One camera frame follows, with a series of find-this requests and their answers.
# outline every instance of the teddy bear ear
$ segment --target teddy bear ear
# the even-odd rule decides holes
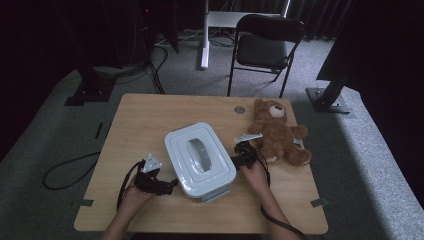
[[[253,113],[256,115],[258,114],[258,112],[260,111],[259,107],[261,106],[261,104],[264,103],[264,100],[258,98],[253,102]]]
[[[262,103],[264,103],[264,100],[262,100],[261,98],[258,98],[258,99],[256,99],[256,100],[253,102],[253,107],[257,108],[257,107],[259,107]]]

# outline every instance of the brown teddy bear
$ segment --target brown teddy bear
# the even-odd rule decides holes
[[[305,138],[308,129],[303,125],[287,126],[286,110],[276,101],[256,99],[253,106],[255,122],[249,126],[247,132],[263,135],[255,141],[257,150],[266,161],[274,162],[284,158],[293,166],[309,163],[311,152],[294,143],[295,139]]]

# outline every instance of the chair leg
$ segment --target chair leg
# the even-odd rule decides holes
[[[291,66],[289,66],[287,68],[286,76],[284,77],[284,81],[283,81],[283,86],[281,86],[281,91],[280,91],[280,97],[279,98],[282,98],[283,97],[283,92],[284,92],[284,89],[286,88],[287,79],[289,78],[290,67]]]
[[[230,94],[231,94],[231,84],[233,82],[233,72],[234,72],[234,64],[231,64],[230,80],[228,81],[227,97],[229,97]]]
[[[279,72],[277,73],[277,76],[275,76],[275,78],[274,78],[274,80],[272,80],[272,82],[276,82],[277,81],[277,79],[278,79],[278,77],[280,76],[280,74],[281,74],[281,72],[283,71],[283,70],[278,70]]]

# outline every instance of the container lid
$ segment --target container lid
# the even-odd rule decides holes
[[[184,192],[193,198],[230,184],[236,169],[218,136],[199,122],[165,137],[165,145]]]

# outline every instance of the carpeted floor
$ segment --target carpeted floor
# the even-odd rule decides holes
[[[155,48],[153,64],[166,94],[225,96],[231,60],[231,40],[212,39],[209,68],[200,66],[201,42],[180,43],[180,53],[163,45]],[[305,146],[314,154],[311,168],[329,231],[308,239],[424,239],[424,213],[418,204],[360,94],[345,88],[341,96],[349,115],[315,112],[305,89],[326,87],[316,75],[332,42],[303,41],[295,56],[284,98],[292,102],[298,123],[308,126]],[[109,74],[115,69],[97,68]],[[78,232],[73,227],[89,173],[64,190],[43,184],[46,171],[68,159],[101,151],[119,101],[125,93],[155,93],[151,70],[120,77],[108,102],[64,106],[77,89],[77,71],[59,82],[38,114],[0,165],[0,239],[99,239],[101,232]],[[281,80],[269,83],[260,73],[240,72],[232,96],[278,97]],[[84,158],[53,172],[47,182],[72,182],[96,161]]]

